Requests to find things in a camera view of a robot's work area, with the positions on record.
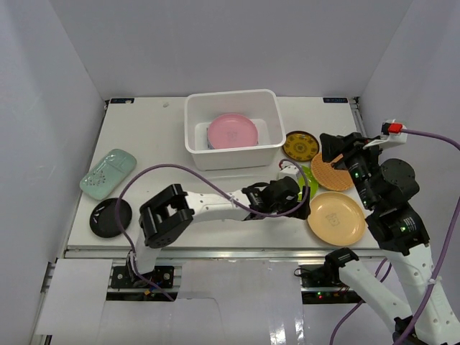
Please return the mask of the orange woven round plate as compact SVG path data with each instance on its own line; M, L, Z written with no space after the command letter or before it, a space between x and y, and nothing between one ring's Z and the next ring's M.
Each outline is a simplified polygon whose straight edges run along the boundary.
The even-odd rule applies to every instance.
M354 186L349 172L336 170L331 163L324 162L321 152L311 160L310 169L318 184L327 190L343 192Z

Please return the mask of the green round plate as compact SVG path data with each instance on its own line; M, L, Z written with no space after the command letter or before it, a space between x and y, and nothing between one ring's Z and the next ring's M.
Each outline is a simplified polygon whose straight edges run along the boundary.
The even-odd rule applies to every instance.
M318 181L314 178L311 169L307 166L302 165L303 173L298 173L298 185L300 189L303 189L305 184L308 184L310 188L310 199L313 199L318 191L319 184Z

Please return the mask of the beige round plate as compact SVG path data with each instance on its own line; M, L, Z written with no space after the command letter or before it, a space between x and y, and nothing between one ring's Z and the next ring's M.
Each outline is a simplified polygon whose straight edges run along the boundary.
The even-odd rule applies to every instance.
M367 228L362 208L352 198L338 192L317 195L310 202L307 222L319 239L337 247L357 243Z

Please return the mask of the dark yellow patterned plate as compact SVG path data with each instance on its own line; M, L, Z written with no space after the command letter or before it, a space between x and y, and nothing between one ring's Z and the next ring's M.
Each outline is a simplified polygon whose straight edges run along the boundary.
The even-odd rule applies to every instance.
M310 162L320 152L320 144L308 132L292 131L287 133L282 150L291 160Z

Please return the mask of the pink round plate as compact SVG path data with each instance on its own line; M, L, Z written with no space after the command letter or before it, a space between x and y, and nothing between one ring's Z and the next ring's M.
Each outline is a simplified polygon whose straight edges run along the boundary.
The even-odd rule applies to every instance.
M215 150L253 147L259 134L253 121L241 114L222 114L209 125L209 139Z

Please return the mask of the mint green rectangular plate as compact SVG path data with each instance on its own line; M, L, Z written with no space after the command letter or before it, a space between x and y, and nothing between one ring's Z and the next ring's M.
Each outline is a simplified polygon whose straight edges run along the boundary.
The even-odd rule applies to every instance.
M122 149L112 149L101 158L79 183L83 194L102 201L129 176L137 159Z

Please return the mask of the blue round plate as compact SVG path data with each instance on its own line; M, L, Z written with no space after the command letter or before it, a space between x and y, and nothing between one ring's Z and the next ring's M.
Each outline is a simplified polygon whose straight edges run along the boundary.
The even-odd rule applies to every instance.
M208 133L209 133L209 127L206 127L206 145L207 145L207 148L208 148L209 150L214 150L213 145L212 145L211 142L210 142L209 134L208 134Z

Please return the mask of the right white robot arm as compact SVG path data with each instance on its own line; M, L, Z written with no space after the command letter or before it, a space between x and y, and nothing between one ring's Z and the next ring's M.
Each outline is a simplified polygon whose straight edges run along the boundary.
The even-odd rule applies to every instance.
M405 144L408 135L459 143L439 134L390 125L377 139L354 132L321 134L323 161L347 171L363 206L366 223L391 264L406 299L389 291L348 248L326 256L324 276L335 287L351 287L392 333L394 344L458 344L459 320L443 290L439 272L459 211L452 216L438 260L433 261L428 231L409 200L419 192L414 169L405 161L379 162L382 150Z

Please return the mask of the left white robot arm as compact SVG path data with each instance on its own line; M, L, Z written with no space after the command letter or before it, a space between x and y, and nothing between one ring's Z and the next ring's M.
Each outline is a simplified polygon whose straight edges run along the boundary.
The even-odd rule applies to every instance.
M137 287L147 285L159 250L175 242L191 224L280 217L304 221L311 213L310 197L310 187L300 187L289 176L225 194L193 193L172 184L140 206L140 243L126 259L126 276Z

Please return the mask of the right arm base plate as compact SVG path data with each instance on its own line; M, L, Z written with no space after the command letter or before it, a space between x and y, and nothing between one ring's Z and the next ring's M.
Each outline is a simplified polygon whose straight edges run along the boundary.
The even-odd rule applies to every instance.
M334 282L323 265L300 265L293 272L300 279L303 305L356 304L361 297L342 282Z

